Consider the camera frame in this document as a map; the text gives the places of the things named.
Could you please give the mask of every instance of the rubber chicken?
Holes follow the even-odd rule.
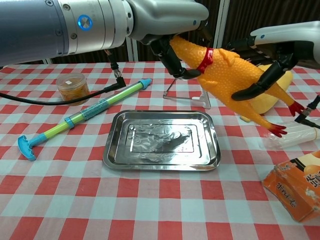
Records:
[[[201,87],[219,99],[224,105],[240,116],[244,116],[256,124],[268,129],[281,138],[287,134],[285,126],[273,124],[257,113],[248,100],[235,101],[232,94],[250,87],[256,83],[262,73],[261,68],[240,58],[232,51],[223,48],[207,48],[189,42],[176,35],[170,41],[175,54],[190,68],[198,69],[202,74],[197,78]],[[301,113],[304,107],[293,100],[277,83],[270,87],[265,94],[283,101],[291,115]]]

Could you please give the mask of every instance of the checkered tablecloth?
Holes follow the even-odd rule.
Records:
[[[148,89],[57,135],[26,160],[17,139],[28,139],[61,123],[81,106],[40,106],[0,98],[1,240],[318,240],[320,219],[301,224],[261,181],[274,164],[320,149],[308,142],[272,151],[265,130],[246,123],[210,96],[212,108],[190,100],[163,99],[172,82],[161,63],[119,63],[128,85],[152,78]],[[294,69],[288,92],[306,106],[320,92],[320,73]],[[61,74],[83,73],[91,91],[115,82],[108,64],[14,65],[1,70],[0,91],[39,101],[60,101]],[[198,97],[196,81],[177,81],[171,96]],[[115,114],[122,110],[197,110],[215,124],[220,166],[209,172],[116,171],[103,165],[103,151]],[[312,117],[320,117],[315,111]],[[278,102],[265,116],[289,122]]]

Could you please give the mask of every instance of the metal tray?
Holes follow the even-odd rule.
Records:
[[[122,170],[210,171],[220,157],[206,113],[125,110],[113,119],[103,162]]]

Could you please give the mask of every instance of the jar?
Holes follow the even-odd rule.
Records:
[[[86,77],[81,73],[69,73],[63,75],[56,80],[56,85],[58,87],[63,101],[70,101],[82,98],[90,94]],[[81,105],[87,102],[88,100],[89,99],[77,101],[69,105]]]

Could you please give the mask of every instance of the clear plastic bag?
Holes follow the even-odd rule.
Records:
[[[320,126],[320,118],[312,119],[312,122]],[[280,123],[286,126],[286,135],[277,137],[271,132],[264,136],[263,144],[267,149],[281,150],[296,146],[320,138],[320,129],[306,126],[295,121]]]

